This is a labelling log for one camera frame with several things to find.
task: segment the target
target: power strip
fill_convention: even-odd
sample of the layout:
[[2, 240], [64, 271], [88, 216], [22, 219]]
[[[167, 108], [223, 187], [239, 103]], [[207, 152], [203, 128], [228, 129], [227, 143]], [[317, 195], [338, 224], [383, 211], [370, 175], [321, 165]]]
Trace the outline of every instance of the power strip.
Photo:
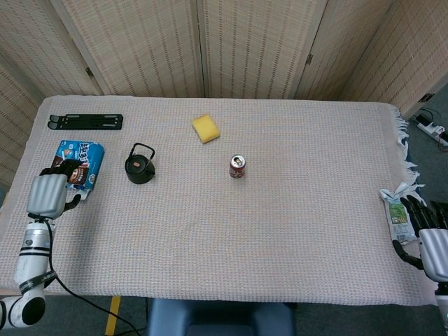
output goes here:
[[415, 118], [419, 123], [417, 127], [423, 132], [427, 133], [431, 138], [436, 140], [444, 147], [448, 147], [448, 132], [445, 131], [443, 126], [434, 125], [434, 122], [419, 115]]

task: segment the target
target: robotic arm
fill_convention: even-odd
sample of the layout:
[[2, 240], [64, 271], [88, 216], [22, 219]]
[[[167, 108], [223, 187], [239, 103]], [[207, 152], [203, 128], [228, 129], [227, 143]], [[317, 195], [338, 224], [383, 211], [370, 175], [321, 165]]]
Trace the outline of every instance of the robotic arm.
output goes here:
[[421, 258], [407, 254], [397, 240], [392, 241], [393, 247], [403, 261], [424, 270], [429, 279], [438, 283], [435, 297], [448, 335], [448, 203], [431, 202], [434, 214], [412, 196], [400, 200], [411, 218]]
[[45, 168], [33, 180], [27, 206], [32, 222], [25, 230], [15, 271], [15, 282], [22, 296], [0, 300], [0, 330], [32, 326], [45, 312], [43, 289], [57, 277], [54, 271], [47, 272], [52, 247], [50, 235], [53, 237], [55, 230], [53, 220], [81, 200], [76, 195], [70, 203], [65, 203], [67, 181], [80, 165], [79, 161], [65, 160], [58, 167]]

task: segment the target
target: kettle handle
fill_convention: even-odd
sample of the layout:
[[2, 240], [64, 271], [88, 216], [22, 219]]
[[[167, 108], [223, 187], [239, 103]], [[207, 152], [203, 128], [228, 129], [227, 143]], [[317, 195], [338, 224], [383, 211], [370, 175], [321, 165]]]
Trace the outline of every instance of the kettle handle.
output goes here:
[[155, 154], [155, 150], [154, 150], [154, 148], [151, 148], [150, 146], [147, 146], [147, 145], [145, 145], [145, 144], [143, 144], [143, 143], [136, 142], [136, 143], [134, 143], [134, 145], [133, 145], [133, 147], [132, 147], [132, 150], [131, 150], [131, 153], [129, 154], [128, 160], [129, 160], [130, 158], [132, 158], [132, 155], [134, 154], [135, 147], [136, 147], [137, 145], [140, 145], [140, 146], [147, 147], [147, 148], [151, 149], [153, 153], [151, 154], [151, 157], [150, 157], [149, 160], [151, 161], [151, 160], [154, 158], [154, 154]]

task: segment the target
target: black kettle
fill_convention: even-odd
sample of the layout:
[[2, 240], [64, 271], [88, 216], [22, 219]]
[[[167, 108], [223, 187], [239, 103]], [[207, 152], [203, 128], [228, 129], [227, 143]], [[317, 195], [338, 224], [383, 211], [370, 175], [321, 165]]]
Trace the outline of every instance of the black kettle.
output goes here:
[[[134, 154], [135, 147], [143, 146], [152, 150], [150, 159], [142, 154]], [[125, 162], [125, 170], [128, 179], [135, 184], [143, 184], [151, 180], [155, 175], [154, 164], [151, 160], [154, 158], [155, 150], [150, 146], [136, 142], [132, 147], [131, 153]]]

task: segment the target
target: textured tablecloth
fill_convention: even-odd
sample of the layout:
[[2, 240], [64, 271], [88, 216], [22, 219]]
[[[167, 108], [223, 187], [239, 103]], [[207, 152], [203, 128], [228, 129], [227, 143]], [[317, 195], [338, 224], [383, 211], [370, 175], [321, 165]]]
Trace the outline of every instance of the textured tablecloth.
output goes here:
[[[46, 127], [50, 114], [67, 113], [121, 113], [123, 129]], [[190, 124], [203, 113], [221, 131], [205, 145]], [[376, 103], [46, 99], [1, 217], [0, 288], [17, 287], [32, 179], [70, 139], [106, 149], [95, 190], [56, 220], [55, 269], [77, 293], [433, 303], [434, 284], [393, 251], [379, 197], [410, 179], [397, 113]], [[156, 150], [155, 178], [144, 185], [124, 169], [136, 141]], [[247, 160], [241, 179], [228, 173], [236, 153]]]

